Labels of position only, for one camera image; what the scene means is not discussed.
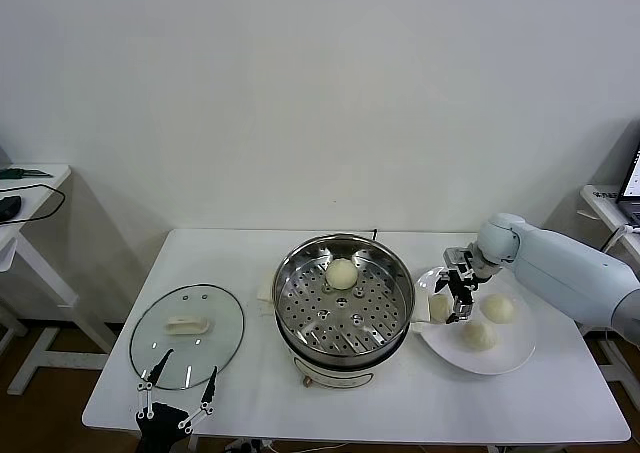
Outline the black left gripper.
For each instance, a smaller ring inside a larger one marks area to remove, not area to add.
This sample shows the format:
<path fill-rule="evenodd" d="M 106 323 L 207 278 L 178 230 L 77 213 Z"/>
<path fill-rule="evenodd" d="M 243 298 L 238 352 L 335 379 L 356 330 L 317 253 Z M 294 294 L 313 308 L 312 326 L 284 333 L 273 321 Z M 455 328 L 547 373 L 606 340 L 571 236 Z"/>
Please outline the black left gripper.
<path fill-rule="evenodd" d="M 164 403 L 153 403 L 153 389 L 173 352 L 173 348 L 168 349 L 161 360 L 141 377 L 137 385 L 136 422 L 141 438 L 136 453 L 169 453 L 176 442 L 189 436 L 186 432 L 192 432 L 197 424 L 214 412 L 217 367 L 212 371 L 199 408 L 193 412 L 188 414 L 182 409 Z"/>

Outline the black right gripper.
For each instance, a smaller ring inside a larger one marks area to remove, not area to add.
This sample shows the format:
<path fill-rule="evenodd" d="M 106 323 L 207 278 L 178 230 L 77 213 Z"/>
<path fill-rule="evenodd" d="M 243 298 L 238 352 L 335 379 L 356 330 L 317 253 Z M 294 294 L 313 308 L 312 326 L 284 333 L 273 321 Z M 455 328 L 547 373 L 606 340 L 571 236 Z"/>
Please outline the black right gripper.
<path fill-rule="evenodd" d="M 439 293 L 448 285 L 453 298 L 452 311 L 447 323 L 466 321 L 470 318 L 474 300 L 473 292 L 477 290 L 478 282 L 474 274 L 461 275 L 457 270 L 450 269 L 447 273 L 440 273 L 435 283 L 434 292 Z"/>

